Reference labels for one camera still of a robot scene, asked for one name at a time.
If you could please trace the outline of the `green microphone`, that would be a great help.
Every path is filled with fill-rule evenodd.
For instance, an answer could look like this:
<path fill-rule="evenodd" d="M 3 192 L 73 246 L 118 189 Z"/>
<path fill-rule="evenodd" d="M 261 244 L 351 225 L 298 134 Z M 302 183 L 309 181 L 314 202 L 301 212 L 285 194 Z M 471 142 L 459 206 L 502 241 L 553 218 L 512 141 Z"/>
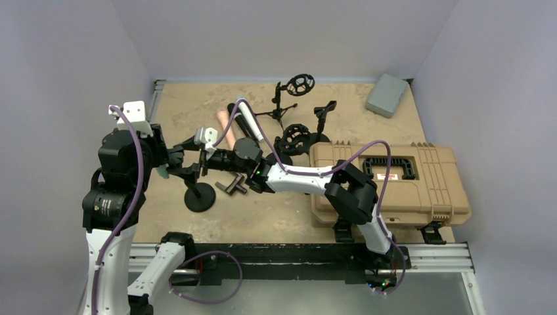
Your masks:
<path fill-rule="evenodd" d="M 163 178 L 163 179 L 169 179 L 169 173 L 167 170 L 167 165 L 163 164 L 159 167 L 156 168 L 157 173 Z"/>

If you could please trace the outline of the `black clip stand green mic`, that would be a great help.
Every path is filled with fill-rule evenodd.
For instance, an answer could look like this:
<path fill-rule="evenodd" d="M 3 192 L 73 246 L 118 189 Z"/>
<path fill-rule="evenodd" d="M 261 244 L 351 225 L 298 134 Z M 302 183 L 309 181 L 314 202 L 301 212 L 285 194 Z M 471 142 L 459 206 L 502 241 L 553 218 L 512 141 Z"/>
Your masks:
<path fill-rule="evenodd" d="M 198 182 L 192 164 L 183 168 L 185 175 L 178 178 L 180 178 L 187 187 L 183 197 L 185 206 L 195 213 L 207 211 L 215 203 L 215 190 L 210 184 Z"/>

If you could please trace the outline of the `pink microphone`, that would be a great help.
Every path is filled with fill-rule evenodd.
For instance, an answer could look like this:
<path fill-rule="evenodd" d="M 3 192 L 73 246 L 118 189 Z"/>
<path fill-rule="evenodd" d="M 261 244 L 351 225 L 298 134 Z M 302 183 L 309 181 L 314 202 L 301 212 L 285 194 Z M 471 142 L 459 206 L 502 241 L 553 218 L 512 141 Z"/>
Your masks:
<path fill-rule="evenodd" d="M 232 120 L 230 118 L 230 115 L 226 109 L 220 108 L 218 109 L 216 116 L 223 128 L 223 135 L 225 137 L 227 145 L 229 149 L 232 150 L 236 143 L 236 137 L 233 133 Z"/>

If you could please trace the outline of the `black microphone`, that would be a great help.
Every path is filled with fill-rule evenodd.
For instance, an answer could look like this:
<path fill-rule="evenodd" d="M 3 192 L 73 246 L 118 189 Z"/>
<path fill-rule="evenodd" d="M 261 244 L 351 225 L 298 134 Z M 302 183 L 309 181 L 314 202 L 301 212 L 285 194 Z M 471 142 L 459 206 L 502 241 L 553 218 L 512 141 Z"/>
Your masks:
<path fill-rule="evenodd" d="M 250 138 L 250 139 L 256 141 L 257 138 L 256 138 L 255 134 L 253 133 L 253 131 L 251 130 L 250 126 L 248 125 L 248 122 L 246 121 L 246 119 L 245 119 L 244 115 L 242 114 L 240 108 L 237 108 L 235 114 L 232 115 L 234 107 L 235 107 L 235 103 L 229 103 L 227 105 L 227 111 L 228 111 L 230 117 L 234 119 L 234 121 L 239 126 L 240 130 L 242 131 L 243 135 L 246 138 Z"/>

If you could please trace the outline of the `white microphone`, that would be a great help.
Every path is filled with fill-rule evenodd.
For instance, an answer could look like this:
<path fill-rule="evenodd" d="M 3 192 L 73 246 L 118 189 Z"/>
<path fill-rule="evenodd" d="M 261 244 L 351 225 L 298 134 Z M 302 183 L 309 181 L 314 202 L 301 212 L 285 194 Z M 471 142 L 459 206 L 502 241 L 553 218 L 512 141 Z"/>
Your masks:
<path fill-rule="evenodd" d="M 255 116 L 252 113 L 251 107 L 247 103 L 246 99 L 238 98 L 236 100 L 236 103 L 238 104 L 238 109 L 241 111 L 242 115 L 244 116 L 244 119 L 246 120 L 252 134 L 255 136 L 255 139 L 258 142 L 263 141 L 263 135 L 261 134 L 261 130 L 256 123 Z"/>

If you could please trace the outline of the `black shock mount round stand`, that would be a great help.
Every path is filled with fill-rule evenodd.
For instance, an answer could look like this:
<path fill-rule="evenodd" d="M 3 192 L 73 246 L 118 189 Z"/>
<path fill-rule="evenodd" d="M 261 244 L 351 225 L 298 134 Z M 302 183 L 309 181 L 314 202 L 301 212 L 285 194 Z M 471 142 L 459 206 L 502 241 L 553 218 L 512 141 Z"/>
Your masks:
<path fill-rule="evenodd" d="M 276 136 L 273 150 L 278 154 L 283 165 L 293 165 L 292 156 L 306 154 L 311 133 L 303 124 L 291 124 L 285 128 L 282 136 Z"/>

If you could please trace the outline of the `black round base clip stand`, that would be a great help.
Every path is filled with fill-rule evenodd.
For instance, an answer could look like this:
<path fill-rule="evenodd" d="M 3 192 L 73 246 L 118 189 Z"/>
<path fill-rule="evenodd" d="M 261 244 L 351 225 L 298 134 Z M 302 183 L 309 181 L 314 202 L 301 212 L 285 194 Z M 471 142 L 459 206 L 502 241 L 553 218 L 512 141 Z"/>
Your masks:
<path fill-rule="evenodd" d="M 314 114 L 317 118 L 317 132 L 309 135 L 309 147 L 318 142 L 330 142 L 330 139 L 323 134 L 326 117 L 329 112 L 334 111 L 337 106 L 336 100 L 331 100 L 326 106 L 319 106 L 314 108 Z"/>

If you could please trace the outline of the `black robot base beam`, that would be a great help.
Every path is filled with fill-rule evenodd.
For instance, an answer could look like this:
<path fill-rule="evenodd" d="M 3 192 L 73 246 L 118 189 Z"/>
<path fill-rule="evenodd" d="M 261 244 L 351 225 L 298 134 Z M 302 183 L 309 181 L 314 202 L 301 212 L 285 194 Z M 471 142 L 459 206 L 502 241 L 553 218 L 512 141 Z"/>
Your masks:
<path fill-rule="evenodd" d="M 390 249 L 387 255 L 369 251 L 363 243 L 197 243 L 186 250 L 186 258 L 171 277 L 185 283 L 191 274 L 201 285 L 219 285 L 223 280 L 316 280 L 393 287 L 403 270 L 411 268 L 406 247 Z"/>

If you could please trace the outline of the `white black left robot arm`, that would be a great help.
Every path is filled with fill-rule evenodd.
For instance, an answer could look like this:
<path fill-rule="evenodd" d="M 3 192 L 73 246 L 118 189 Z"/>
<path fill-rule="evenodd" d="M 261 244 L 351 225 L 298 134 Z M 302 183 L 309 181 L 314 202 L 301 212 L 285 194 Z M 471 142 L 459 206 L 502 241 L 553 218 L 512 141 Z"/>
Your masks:
<path fill-rule="evenodd" d="M 155 297 L 167 288 L 172 272 L 195 262 L 193 237 L 168 232 L 137 281 L 128 284 L 131 246 L 151 171 L 169 162 L 161 126 L 151 129 L 151 136 L 138 138 L 140 148 L 128 130 L 114 129 L 98 150 L 101 166 L 82 201 L 89 247 L 85 314 L 153 314 Z"/>

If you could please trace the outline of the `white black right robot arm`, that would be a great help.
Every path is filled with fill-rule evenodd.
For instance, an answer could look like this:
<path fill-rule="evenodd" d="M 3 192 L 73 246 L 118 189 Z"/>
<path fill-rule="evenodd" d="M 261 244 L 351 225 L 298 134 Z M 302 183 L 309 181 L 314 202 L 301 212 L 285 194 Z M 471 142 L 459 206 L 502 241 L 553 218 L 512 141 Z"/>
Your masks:
<path fill-rule="evenodd" d="M 384 193 L 377 192 L 376 183 L 350 160 L 321 168 L 284 165 L 265 159 L 250 138 L 236 141 L 232 150 L 215 149 L 210 142 L 190 138 L 168 152 L 167 171 L 183 179 L 184 203 L 190 211 L 207 211 L 216 201 L 213 187 L 198 181 L 201 175 L 209 169 L 237 172 L 245 174 L 247 185 L 259 194 L 301 192 L 325 197 L 342 220 L 358 227 L 375 266 L 384 267 L 395 253 L 403 253 L 381 216 Z"/>

